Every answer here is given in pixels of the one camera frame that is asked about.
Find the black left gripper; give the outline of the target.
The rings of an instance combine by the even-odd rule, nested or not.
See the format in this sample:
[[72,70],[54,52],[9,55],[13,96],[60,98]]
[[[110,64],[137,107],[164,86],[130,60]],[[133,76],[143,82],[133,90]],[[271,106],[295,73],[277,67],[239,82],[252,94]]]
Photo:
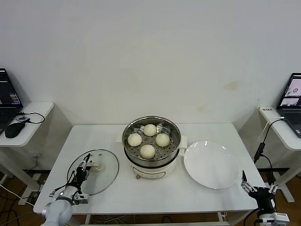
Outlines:
[[79,164],[79,167],[76,169],[75,179],[74,182],[78,187],[81,187],[83,182],[87,179],[89,175],[89,171],[86,170],[87,168],[90,168],[90,157],[91,154],[89,153],[85,160],[82,160]]

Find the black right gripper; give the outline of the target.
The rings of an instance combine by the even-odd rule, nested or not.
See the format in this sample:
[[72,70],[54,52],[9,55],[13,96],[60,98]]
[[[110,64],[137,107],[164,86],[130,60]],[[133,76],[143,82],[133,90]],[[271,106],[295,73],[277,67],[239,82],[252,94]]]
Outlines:
[[273,203],[274,197],[278,185],[275,183],[270,184],[269,188],[267,187],[253,187],[248,181],[245,174],[245,171],[242,170],[242,182],[241,187],[243,190],[249,194],[249,196],[256,200],[258,208],[260,211],[274,211],[275,204]]

